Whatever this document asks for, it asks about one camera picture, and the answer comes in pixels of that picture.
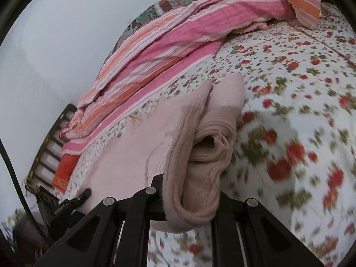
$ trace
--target ribbed fabric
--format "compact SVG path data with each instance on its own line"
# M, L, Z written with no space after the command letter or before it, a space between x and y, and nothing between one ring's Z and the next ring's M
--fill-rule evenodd
M245 85L240 74L219 84L205 81L183 96L162 99L148 114L130 116L127 133L112 139L80 191L92 189L83 205L131 197L164 173L162 199L167 222L158 230L181 233L205 225L219 202L220 173L228 166Z

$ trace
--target mattress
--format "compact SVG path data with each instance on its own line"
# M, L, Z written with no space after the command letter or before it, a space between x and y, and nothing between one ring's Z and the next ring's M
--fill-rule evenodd
M190 69L161 96L192 91L232 72L245 78L246 100L221 190L258 199L325 266L336 266L356 239L356 37L338 9L323 3L315 30L297 21L231 35L218 53ZM73 198L123 119L81 155L62 199ZM211 266L211 233L150 231L147 266Z

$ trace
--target white wall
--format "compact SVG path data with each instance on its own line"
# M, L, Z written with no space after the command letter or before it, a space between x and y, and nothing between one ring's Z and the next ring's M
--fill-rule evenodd
M33 0L0 46L0 137L20 181L129 23L158 0ZM20 203L0 159L0 221Z

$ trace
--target striped blanket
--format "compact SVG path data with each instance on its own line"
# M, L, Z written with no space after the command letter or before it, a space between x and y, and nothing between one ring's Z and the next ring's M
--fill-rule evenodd
M297 17L313 28L320 0L192 0L142 25L105 61L78 110L61 130L62 154L79 155L100 134L217 52L231 32Z

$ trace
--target cable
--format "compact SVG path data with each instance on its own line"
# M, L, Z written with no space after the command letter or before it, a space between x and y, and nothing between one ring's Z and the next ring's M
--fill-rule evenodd
M12 183L14 184L15 190L17 192L17 196L20 199L20 202L27 214L28 219L30 220L30 222L32 223L32 225L34 226L36 231L39 233L39 235L41 236L42 240L47 245L47 247L51 246L51 244L49 244L48 239L46 238L43 231L40 229L38 223L36 222L34 216L32 215L30 208L28 207L28 204L24 198L24 194L21 191L20 184L18 183L14 167L12 166L12 163L10 161L8 153L6 152L6 149L5 149L4 145L2 144L1 139L0 139L0 155L1 155L2 159L4 160L6 167L8 168L8 172L10 174Z

